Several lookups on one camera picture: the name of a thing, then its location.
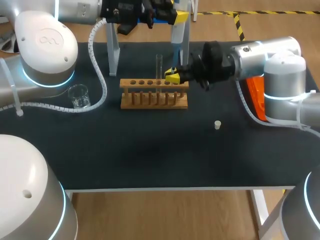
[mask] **orange object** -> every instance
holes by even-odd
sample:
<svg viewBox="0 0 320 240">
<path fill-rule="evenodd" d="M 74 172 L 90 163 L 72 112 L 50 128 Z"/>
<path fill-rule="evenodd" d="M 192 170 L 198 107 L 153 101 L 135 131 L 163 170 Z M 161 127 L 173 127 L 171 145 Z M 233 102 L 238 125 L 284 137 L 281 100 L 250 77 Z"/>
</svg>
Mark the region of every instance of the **orange object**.
<svg viewBox="0 0 320 240">
<path fill-rule="evenodd" d="M 262 121 L 267 121 L 265 115 L 264 77 L 256 76 L 247 78 L 246 83 L 258 118 Z"/>
</svg>

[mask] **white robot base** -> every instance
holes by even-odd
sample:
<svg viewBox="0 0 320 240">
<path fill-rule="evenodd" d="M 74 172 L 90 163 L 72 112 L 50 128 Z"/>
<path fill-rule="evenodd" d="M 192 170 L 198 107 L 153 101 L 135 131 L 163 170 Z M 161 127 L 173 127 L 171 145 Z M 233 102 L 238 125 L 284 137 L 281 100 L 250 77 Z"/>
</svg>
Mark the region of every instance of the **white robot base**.
<svg viewBox="0 0 320 240">
<path fill-rule="evenodd" d="M 77 239 L 76 211 L 43 155 L 10 135 L 0 152 L 0 240 Z"/>
</svg>

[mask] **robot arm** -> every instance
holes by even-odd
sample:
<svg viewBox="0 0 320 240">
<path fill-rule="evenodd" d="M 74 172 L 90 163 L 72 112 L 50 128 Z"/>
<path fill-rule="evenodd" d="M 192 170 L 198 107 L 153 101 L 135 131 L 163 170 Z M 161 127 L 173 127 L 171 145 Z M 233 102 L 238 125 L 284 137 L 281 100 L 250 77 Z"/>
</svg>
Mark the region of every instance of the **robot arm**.
<svg viewBox="0 0 320 240">
<path fill-rule="evenodd" d="M 157 18 L 174 27 L 184 26 L 189 13 L 178 10 L 177 6 L 171 0 L 0 1 L 0 15 L 8 17 L 14 26 L 21 53 L 5 60 L 20 101 L 54 96 L 68 87 L 74 74 L 78 44 L 61 22 L 93 25 L 101 17 L 108 23 L 141 21 L 152 28 Z M 0 106 L 14 102 L 12 84 L 4 76 L 0 67 Z"/>
<path fill-rule="evenodd" d="M 223 51 L 206 42 L 193 63 L 166 72 L 166 80 L 196 81 L 209 90 L 216 82 L 264 75 L 267 120 L 277 125 L 320 126 L 320 93 L 306 92 L 306 61 L 292 37 L 256 41 Z"/>
</svg>

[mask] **wooden floor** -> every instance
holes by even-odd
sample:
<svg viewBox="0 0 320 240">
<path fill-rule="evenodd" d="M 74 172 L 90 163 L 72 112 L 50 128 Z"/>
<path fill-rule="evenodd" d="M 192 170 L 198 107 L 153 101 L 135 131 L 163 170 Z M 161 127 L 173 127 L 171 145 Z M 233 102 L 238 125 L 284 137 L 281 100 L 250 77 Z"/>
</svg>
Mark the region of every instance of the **wooden floor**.
<svg viewBox="0 0 320 240">
<path fill-rule="evenodd" d="M 319 11 L 318 0 L 199 0 L 199 12 Z M 241 15 L 247 40 L 293 36 L 302 48 L 320 86 L 320 15 Z M 91 26 L 68 24 L 79 42 L 86 42 Z M 123 42 L 170 41 L 170 27 L 150 30 L 139 25 Z M 192 41 L 238 41 L 232 17 L 201 15 L 191 25 Z M 97 41 L 105 42 L 102 30 Z M 269 212 L 281 191 L 264 191 Z M 254 240 L 255 216 L 246 191 L 126 192 L 76 194 L 78 240 Z"/>
</svg>

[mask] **glowing blue ring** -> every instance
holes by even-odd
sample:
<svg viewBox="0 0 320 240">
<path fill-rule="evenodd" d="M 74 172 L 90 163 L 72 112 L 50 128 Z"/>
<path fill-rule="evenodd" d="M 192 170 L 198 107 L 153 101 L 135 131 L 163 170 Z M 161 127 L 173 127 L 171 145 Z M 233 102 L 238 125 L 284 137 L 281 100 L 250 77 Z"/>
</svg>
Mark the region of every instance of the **glowing blue ring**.
<svg viewBox="0 0 320 240">
<path fill-rule="evenodd" d="M 264 97 L 267 99 L 272 99 L 272 100 L 292 100 L 292 99 L 295 99 L 299 96 L 279 97 L 279 96 L 269 96 L 264 93 Z"/>
<path fill-rule="evenodd" d="M 307 196 L 307 183 L 308 183 L 308 179 L 309 179 L 310 174 L 311 174 L 311 172 L 306 177 L 305 182 L 304 182 L 304 188 L 303 188 L 304 201 L 305 201 L 306 208 L 308 209 L 308 212 L 309 212 L 314 224 L 320 230 L 320 223 L 318 222 L 316 216 L 314 215 L 314 213 L 311 210 L 311 207 L 310 207 L 310 204 L 309 204 L 309 201 L 308 201 L 308 196 Z"/>
<path fill-rule="evenodd" d="M 57 85 L 43 85 L 43 84 L 40 84 L 40 83 L 32 80 L 32 79 L 26 74 L 26 71 L 25 71 L 24 69 L 23 69 L 22 71 L 23 71 L 23 74 L 25 75 L 25 77 L 26 77 L 29 81 L 31 81 L 32 83 L 34 83 L 34 84 L 36 84 L 36 85 L 38 85 L 38 86 L 40 86 L 40 87 L 44 87 L 44 88 L 58 88 L 58 87 L 61 87 L 61 86 L 65 85 L 65 84 L 67 84 L 67 83 L 72 79 L 72 77 L 73 77 L 74 74 L 75 74 L 75 72 L 73 71 L 73 73 L 71 74 L 71 76 L 70 76 L 65 82 L 63 82 L 63 83 L 60 83 L 60 84 L 57 84 Z"/>
<path fill-rule="evenodd" d="M 63 221 L 63 219 L 65 217 L 65 213 L 66 213 L 66 193 L 65 193 L 65 190 L 62 187 L 60 182 L 59 182 L 59 184 L 60 184 L 62 192 L 63 192 L 63 210 L 62 210 L 62 215 L 61 215 L 60 221 L 59 221 L 58 225 L 56 226 L 56 229 L 52 233 L 51 237 L 48 240 L 54 239 L 55 235 L 57 234 L 57 232 L 58 232 L 58 230 L 59 230 L 59 228 L 60 228 L 60 226 L 62 224 L 62 221 Z"/>
</svg>

